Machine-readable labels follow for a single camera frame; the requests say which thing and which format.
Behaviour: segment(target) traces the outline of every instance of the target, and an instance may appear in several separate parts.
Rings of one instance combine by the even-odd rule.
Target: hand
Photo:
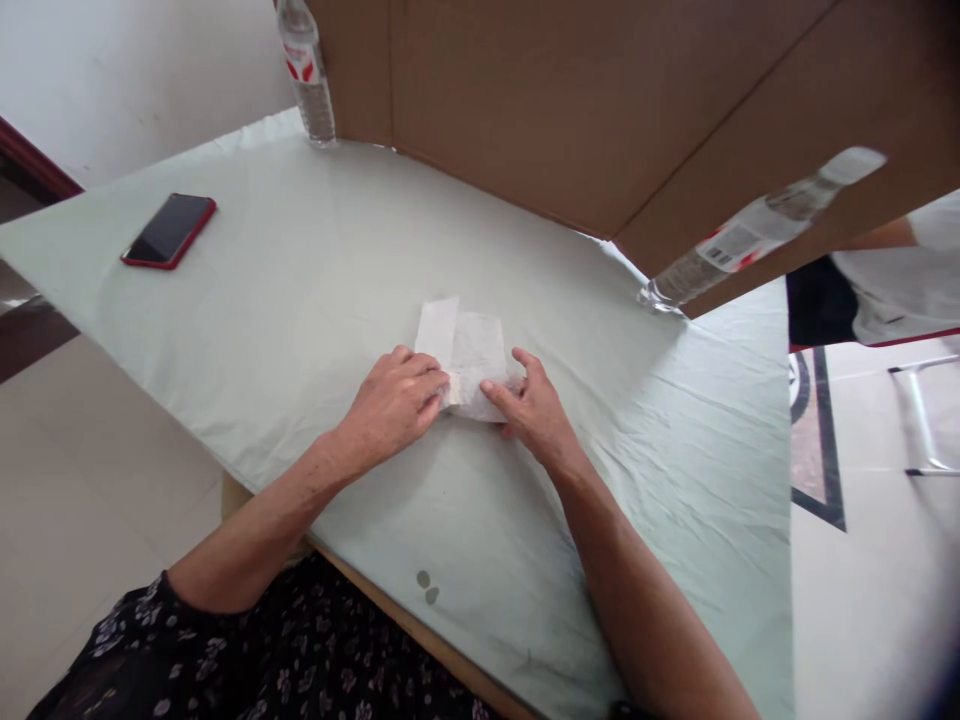
[[[492,380],[480,383],[483,394],[507,418],[501,434],[504,438],[519,437],[547,472],[574,472],[589,461],[563,411],[560,396],[540,360],[522,348],[514,348],[513,356],[527,370],[519,398]]]
[[[350,474],[359,477],[423,437],[440,414],[435,393],[449,381],[430,355],[398,345],[382,356],[333,432]]]

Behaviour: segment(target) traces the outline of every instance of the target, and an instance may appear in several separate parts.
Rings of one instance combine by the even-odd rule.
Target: bottle cap
[[[820,175],[839,185],[853,185],[886,164],[887,156],[865,147],[847,148],[820,168]]]

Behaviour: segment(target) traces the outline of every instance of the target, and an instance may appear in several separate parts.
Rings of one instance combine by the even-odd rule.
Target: wrist
[[[341,442],[336,428],[314,440],[304,453],[303,461],[308,482],[337,492],[363,475],[363,470]]]
[[[554,485],[583,484],[596,475],[593,463],[590,462],[579,443],[566,452],[558,453],[544,466]]]

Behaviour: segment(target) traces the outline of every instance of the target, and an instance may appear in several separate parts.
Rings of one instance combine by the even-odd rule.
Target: cardboard box
[[[615,240],[647,274],[845,147],[889,156],[691,316],[960,186],[948,3],[308,4],[339,135]]]

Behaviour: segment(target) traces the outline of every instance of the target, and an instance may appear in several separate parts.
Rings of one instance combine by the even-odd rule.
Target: phone screen
[[[193,195],[171,195],[123,256],[142,262],[170,262],[200,224],[210,202]]]

